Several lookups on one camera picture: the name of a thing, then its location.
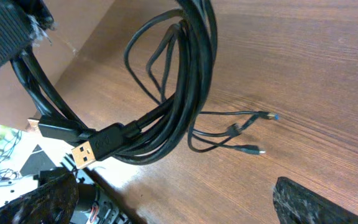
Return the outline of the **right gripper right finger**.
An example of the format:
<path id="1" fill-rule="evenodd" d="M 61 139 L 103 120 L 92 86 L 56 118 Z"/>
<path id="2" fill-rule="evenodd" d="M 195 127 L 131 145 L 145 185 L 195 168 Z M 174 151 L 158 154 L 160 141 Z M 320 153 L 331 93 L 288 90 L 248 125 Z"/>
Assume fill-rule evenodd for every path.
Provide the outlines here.
<path id="1" fill-rule="evenodd" d="M 277 179 L 273 206 L 281 224 L 358 224 L 358 215 L 287 177 Z"/>

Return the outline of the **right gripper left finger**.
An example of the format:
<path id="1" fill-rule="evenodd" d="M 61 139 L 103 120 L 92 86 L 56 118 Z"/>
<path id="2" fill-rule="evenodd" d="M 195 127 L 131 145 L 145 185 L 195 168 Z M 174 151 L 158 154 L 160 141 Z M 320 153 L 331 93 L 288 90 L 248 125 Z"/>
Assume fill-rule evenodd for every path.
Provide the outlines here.
<path id="1" fill-rule="evenodd" d="M 75 176 L 66 172 L 0 208 L 0 224 L 69 224 L 79 200 Z"/>

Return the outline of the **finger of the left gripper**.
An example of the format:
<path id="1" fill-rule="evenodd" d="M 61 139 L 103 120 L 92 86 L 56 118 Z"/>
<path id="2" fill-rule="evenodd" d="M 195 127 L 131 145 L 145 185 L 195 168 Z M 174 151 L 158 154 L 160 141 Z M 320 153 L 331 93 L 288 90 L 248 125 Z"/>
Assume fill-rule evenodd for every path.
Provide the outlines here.
<path id="1" fill-rule="evenodd" d="M 0 0 L 0 67 L 53 27 L 42 0 Z"/>

